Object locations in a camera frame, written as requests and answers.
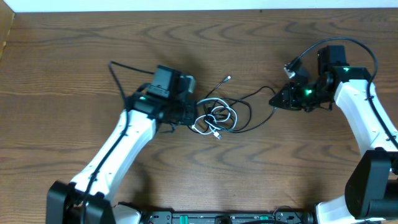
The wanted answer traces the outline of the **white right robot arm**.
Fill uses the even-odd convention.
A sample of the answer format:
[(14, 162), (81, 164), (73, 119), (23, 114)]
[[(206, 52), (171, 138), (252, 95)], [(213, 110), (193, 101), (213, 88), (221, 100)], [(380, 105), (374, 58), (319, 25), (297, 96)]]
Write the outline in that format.
[(341, 109), (355, 136), (361, 160), (344, 195), (315, 207), (317, 223), (360, 223), (397, 218), (397, 129), (376, 95), (366, 68), (324, 66), (307, 85), (287, 83), (269, 104), (306, 112), (322, 103)]

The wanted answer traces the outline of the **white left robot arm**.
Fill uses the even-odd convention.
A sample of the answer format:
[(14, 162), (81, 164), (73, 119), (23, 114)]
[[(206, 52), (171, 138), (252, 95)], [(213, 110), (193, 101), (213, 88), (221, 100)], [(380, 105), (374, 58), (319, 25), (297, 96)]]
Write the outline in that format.
[(163, 98), (135, 92), (97, 155), (72, 180), (54, 182), (47, 194), (46, 223), (139, 223), (141, 213), (112, 204), (120, 183), (160, 123), (190, 126), (197, 103), (187, 94)]

